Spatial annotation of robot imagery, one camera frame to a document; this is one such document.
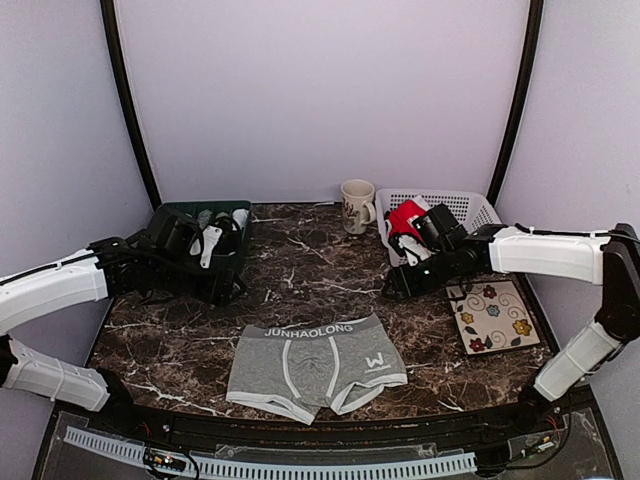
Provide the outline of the grey underwear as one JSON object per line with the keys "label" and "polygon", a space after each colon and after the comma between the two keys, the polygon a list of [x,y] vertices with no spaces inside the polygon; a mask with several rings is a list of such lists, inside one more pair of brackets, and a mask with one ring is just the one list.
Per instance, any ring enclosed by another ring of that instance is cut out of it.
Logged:
{"label": "grey underwear", "polygon": [[323,408],[345,415],[407,383],[404,361],[376,314],[309,329],[249,325],[226,400],[310,425]]}

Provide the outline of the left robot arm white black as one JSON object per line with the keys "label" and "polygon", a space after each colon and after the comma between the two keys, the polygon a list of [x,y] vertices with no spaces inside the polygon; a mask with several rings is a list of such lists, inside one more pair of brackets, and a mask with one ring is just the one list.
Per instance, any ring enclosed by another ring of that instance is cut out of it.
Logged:
{"label": "left robot arm white black", "polygon": [[225,305],[246,290],[234,263],[249,220],[246,208],[191,215],[163,206],[128,238],[93,242],[57,262],[2,278],[2,387],[101,412],[117,434],[134,435],[141,415],[129,405],[131,396],[115,373],[33,350],[11,331],[67,307],[130,292],[147,297],[163,291]]}

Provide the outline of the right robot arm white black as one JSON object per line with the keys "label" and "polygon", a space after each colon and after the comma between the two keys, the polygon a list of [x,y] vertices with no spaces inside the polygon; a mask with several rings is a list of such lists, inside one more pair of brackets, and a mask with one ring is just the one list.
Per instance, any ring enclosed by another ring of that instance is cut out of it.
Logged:
{"label": "right robot arm white black", "polygon": [[559,231],[489,223],[473,232],[443,203],[407,200],[385,215],[391,250],[403,258],[387,274],[384,294],[409,299],[465,276],[522,274],[599,287],[593,319],[549,360],[510,413],[521,434],[534,432],[586,375],[639,337],[639,236],[627,223],[611,229]]}

